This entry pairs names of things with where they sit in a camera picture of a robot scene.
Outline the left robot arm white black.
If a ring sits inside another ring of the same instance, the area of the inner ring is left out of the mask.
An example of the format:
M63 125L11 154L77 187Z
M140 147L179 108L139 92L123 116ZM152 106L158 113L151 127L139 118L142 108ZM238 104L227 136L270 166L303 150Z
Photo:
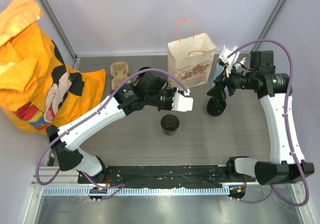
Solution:
M144 106L172 110L176 91L167 88L171 76L164 70L142 68L123 80L102 102L78 119L60 127L48 127L48 149L58 162L58 171L76 169L95 183L102 183L107 176L104 163L80 146L107 125L142 110Z

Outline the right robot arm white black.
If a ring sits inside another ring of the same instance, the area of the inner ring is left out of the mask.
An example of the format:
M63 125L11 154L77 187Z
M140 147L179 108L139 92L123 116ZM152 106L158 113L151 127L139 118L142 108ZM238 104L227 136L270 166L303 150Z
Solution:
M287 95L289 76L277 74L273 51L250 54L250 67L238 54L223 50L213 75L213 87L207 92L210 99L207 112L220 116L225 110L227 96L237 89L253 90L263 107L270 137L270 160L258 161L246 156L231 157L226 176L238 181L243 175L255 178L261 185L296 183L314 173L313 163L307 163L298 143L292 115L292 95Z

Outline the paper bag with orange handles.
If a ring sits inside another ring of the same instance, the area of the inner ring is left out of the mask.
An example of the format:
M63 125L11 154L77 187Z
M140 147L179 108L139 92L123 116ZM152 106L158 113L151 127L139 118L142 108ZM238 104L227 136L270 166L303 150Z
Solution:
M196 34L192 23L192 36L181 38L178 24L183 20L175 24L177 40L167 45L167 72L190 89L208 82L217 48L206 33Z

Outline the single black coffee cup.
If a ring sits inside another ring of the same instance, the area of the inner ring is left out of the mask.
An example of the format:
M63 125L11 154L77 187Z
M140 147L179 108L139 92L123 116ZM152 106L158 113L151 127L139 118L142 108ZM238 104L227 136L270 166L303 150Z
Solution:
M161 127L163 129L164 134L173 135L176 130L179 128L179 119L175 115L165 115L161 121Z

